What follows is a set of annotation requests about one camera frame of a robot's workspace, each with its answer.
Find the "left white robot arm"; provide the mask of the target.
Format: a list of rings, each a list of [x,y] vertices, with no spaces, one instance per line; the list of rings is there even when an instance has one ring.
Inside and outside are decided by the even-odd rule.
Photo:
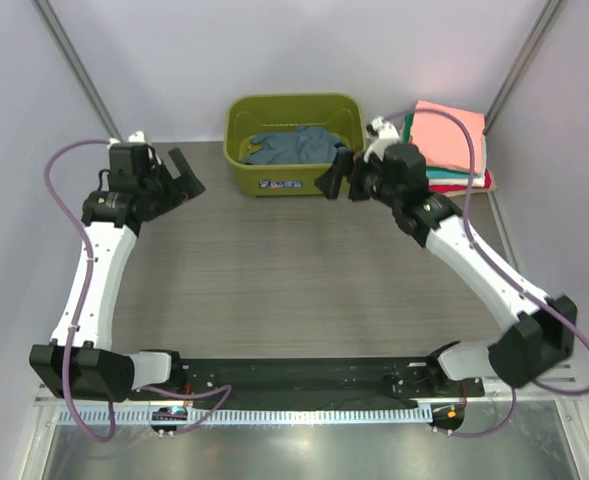
[[[119,354],[112,349],[114,309],[125,266],[143,224],[201,195],[205,188],[178,149],[172,176],[143,132],[106,143],[109,166],[73,220],[81,252],[57,327],[34,345],[29,364],[57,398],[120,403],[151,386],[178,398],[187,384],[180,355],[171,350]]]

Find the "grey-blue t-shirt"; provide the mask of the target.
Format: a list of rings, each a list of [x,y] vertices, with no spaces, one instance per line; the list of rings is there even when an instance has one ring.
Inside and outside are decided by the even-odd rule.
[[[298,126],[293,131],[265,132],[253,136],[244,164],[259,166],[331,164],[348,146],[321,126]]]

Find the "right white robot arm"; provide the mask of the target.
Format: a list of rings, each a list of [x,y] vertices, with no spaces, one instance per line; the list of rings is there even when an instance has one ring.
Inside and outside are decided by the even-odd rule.
[[[436,364],[424,372],[425,384],[445,396],[461,380],[497,376],[521,388],[573,353],[574,335],[557,320],[576,321],[576,305],[567,296],[551,298],[520,277],[472,229],[461,209],[432,192],[426,165],[417,147],[395,143],[370,161],[341,149],[315,185],[335,199],[343,181],[352,201],[376,200],[392,211],[399,229],[447,264],[485,304],[503,332],[495,340],[454,342],[431,355]]]

